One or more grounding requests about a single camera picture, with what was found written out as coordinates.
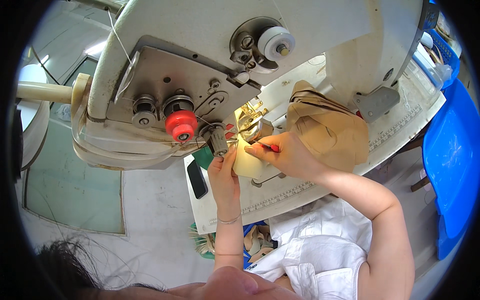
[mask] ruler scale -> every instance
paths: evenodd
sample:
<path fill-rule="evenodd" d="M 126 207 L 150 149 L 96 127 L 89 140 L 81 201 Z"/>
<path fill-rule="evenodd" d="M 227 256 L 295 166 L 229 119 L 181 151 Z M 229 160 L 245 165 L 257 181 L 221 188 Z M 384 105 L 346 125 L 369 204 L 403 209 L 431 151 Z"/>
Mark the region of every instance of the ruler scale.
<path fill-rule="evenodd" d="M 268 207 L 271 207 L 273 205 L 282 203 L 286 200 L 290 200 L 292 198 L 297 197 L 298 195 L 301 195 L 313 188 L 317 187 L 316 183 L 310 182 L 310 181 L 305 181 L 301 184 L 298 184 L 294 186 L 291 189 L 286 190 L 285 192 L 281 192 L 273 197 L 270 197 L 268 199 L 265 199 L 261 202 L 255 203 L 253 205 L 247 206 L 241 210 L 242 216 L 255 212 L 257 210 L 265 209 Z M 216 218 L 212 218 L 208 220 L 210 225 L 216 223 Z"/>
<path fill-rule="evenodd" d="M 408 112 L 403 118 L 395 123 L 389 129 L 382 131 L 375 139 L 369 142 L 368 155 L 377 151 L 385 143 L 394 138 L 400 131 L 402 131 L 408 124 L 410 124 L 415 117 L 422 112 L 420 104 L 417 104 L 412 110 Z"/>

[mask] window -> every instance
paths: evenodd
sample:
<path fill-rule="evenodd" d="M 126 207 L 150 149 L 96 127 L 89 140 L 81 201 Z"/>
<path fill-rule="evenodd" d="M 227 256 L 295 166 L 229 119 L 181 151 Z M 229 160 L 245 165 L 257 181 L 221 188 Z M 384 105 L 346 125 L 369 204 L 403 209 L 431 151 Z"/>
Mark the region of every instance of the window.
<path fill-rule="evenodd" d="M 96 64 L 86 57 L 64 85 L 71 86 L 78 73 L 93 76 Z M 57 115 L 61 106 L 50 106 L 47 137 L 25 177 L 24 207 L 74 228 L 124 234 L 121 172 L 90 167 L 77 157 L 71 123 Z"/>

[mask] black phone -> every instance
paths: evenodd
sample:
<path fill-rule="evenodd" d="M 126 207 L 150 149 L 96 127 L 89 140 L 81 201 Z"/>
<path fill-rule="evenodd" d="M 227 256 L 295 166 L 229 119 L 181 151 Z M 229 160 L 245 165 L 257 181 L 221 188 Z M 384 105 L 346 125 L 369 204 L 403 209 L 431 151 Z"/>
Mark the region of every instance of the black phone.
<path fill-rule="evenodd" d="M 205 183 L 202 170 L 200 170 L 200 166 L 197 165 L 195 160 L 188 165 L 187 173 L 190 178 L 190 183 L 192 184 L 195 198 L 200 199 L 205 196 L 208 193 L 207 184 Z"/>

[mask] silver bracelet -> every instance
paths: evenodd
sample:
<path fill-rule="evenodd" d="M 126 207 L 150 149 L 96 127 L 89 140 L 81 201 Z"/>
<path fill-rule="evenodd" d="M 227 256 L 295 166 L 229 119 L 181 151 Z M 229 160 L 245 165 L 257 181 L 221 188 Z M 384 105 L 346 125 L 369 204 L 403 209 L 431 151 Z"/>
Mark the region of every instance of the silver bracelet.
<path fill-rule="evenodd" d="M 235 219 L 233 219 L 233 220 L 231 220 L 231 221 L 222 221 L 222 220 L 220 220 L 219 217 L 216 217 L 216 219 L 217 219 L 218 221 L 220 221 L 220 223 L 228 225 L 228 224 L 233 224 L 233 223 L 235 223 L 238 219 L 240 219 L 240 217 L 241 217 L 241 212 L 240 212 L 240 214 L 238 215 L 238 217 L 236 217 Z"/>

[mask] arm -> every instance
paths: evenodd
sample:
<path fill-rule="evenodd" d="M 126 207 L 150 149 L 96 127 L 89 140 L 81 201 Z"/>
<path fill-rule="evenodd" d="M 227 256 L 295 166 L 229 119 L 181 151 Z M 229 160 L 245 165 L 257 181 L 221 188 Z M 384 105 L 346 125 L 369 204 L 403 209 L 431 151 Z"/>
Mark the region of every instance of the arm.
<path fill-rule="evenodd" d="M 254 144 L 245 151 L 288 176 L 315 182 L 350 203 L 372 221 L 367 263 L 360 267 L 358 299 L 408 299 L 415 267 L 400 202 L 383 185 L 317 161 L 297 135 L 286 132 L 260 140 L 275 144 L 274 153 Z"/>
<path fill-rule="evenodd" d="M 223 157 L 215 157 L 208 167 L 208 179 L 216 202 L 216 238 L 214 271 L 224 266 L 243 270 L 243 226 L 240 209 L 240 185 L 232 166 L 236 157 L 231 147 Z"/>

